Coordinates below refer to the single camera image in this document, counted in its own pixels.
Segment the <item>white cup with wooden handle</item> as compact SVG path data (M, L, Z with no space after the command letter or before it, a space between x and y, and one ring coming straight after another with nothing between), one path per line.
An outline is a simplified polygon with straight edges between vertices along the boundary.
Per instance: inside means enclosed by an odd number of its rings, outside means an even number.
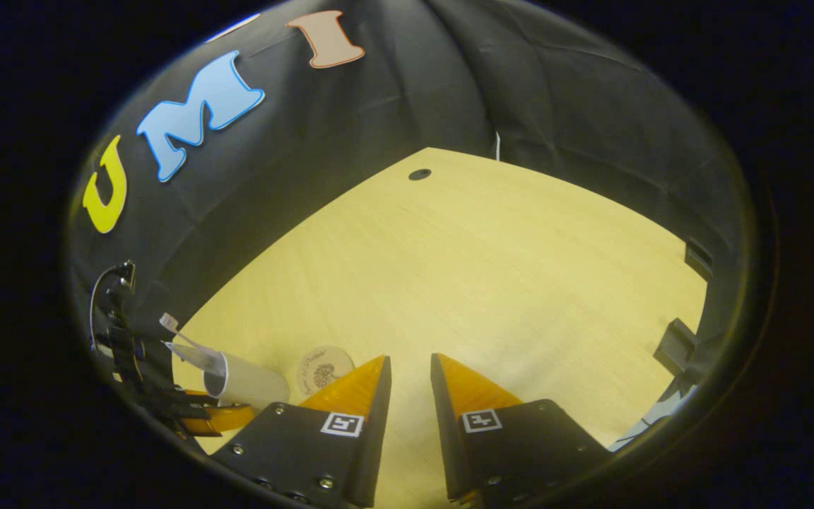
M203 385L220 403L258 410L290 399L290 386L283 375L227 352L219 352L213 366L203 372Z

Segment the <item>light wooden desktop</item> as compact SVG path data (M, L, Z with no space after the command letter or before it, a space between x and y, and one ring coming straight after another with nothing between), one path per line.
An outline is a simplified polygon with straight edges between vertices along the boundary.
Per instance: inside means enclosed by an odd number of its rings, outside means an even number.
M411 181L414 170L429 177ZM449 509L435 352L524 402L551 399L610 447L672 379L653 357L699 327L707 282L658 223L558 178L427 148L314 213L182 325L283 373L319 346L391 359L374 509Z

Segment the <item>white toothpaste tube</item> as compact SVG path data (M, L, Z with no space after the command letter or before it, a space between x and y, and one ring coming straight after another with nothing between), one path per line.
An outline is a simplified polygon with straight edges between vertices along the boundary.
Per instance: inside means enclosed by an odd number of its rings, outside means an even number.
M199 368L203 373L218 377L227 375L227 363L219 351L167 341L163 341L163 344L172 354L181 358L182 361L190 363L191 366Z

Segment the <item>black desk bracket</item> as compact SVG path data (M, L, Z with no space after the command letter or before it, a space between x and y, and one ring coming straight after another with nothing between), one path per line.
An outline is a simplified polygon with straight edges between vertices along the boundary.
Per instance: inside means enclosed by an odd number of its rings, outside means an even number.
M681 319L668 323L653 357L672 376L683 374L695 355L699 339Z
M711 255L711 252L708 251L697 238L689 236L687 241L685 241L684 261L707 283L713 280L713 255Z

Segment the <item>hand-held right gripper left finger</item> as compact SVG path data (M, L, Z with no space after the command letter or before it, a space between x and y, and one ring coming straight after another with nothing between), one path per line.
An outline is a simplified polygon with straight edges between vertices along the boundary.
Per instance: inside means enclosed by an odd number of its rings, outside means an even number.
M381 355L303 403L274 402L213 460L285 508L374 506L391 360Z

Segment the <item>round cork coaster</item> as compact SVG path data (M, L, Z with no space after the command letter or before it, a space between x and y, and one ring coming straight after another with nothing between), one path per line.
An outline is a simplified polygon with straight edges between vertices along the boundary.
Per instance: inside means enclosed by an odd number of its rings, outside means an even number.
M294 381L304 397L314 395L351 373L355 364L348 352L336 346L319 346L298 362Z

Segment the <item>white toothbrush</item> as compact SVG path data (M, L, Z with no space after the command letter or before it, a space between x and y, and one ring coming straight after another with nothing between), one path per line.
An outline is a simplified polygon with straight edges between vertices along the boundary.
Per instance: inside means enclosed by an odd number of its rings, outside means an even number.
M187 336L185 336L183 333L181 333L179 331L179 329L178 329L178 321L177 321L177 319L175 319L174 316L169 315L169 313L167 313L167 312L163 313L163 315L159 319L159 323L163 328L167 329L169 332L171 332L175 336L177 336L177 337L183 339L184 341L186 341L192 348L195 348L195 350L200 351L201 353L209 355L209 356L217 356L218 355L218 352L216 350L213 350L213 349L210 349L210 348L208 348L206 346L198 344L196 341L193 341L193 339L190 339Z

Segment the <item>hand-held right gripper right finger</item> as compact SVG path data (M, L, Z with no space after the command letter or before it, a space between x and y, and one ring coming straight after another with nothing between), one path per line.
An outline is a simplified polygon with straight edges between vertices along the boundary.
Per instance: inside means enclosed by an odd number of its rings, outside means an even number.
M440 352L430 380L446 490L457 505L538 505L611 458L551 399L523 402Z

